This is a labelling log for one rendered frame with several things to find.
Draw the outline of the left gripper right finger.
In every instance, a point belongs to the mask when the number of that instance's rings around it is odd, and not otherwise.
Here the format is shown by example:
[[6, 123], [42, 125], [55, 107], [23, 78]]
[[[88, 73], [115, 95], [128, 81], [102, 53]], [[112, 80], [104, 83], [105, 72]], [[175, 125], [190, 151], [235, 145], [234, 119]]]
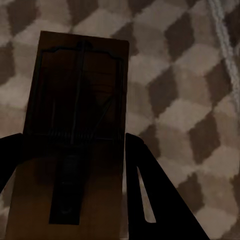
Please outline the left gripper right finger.
[[[145, 142], [125, 135], [129, 240], [210, 240]], [[139, 168], [156, 223], [145, 220]]]

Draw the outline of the mousetrap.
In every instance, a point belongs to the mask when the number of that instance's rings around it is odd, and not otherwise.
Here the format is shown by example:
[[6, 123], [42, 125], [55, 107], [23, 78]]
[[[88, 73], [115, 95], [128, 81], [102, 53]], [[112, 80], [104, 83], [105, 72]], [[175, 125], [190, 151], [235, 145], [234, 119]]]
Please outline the mousetrap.
[[40, 32], [4, 240], [120, 240], [129, 44]]

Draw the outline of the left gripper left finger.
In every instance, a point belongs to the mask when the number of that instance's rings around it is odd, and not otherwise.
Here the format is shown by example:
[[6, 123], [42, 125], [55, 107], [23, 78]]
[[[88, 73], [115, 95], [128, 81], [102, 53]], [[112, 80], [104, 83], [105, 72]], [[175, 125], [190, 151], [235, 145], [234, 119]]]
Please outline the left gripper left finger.
[[23, 134], [0, 138], [0, 193], [21, 160]]

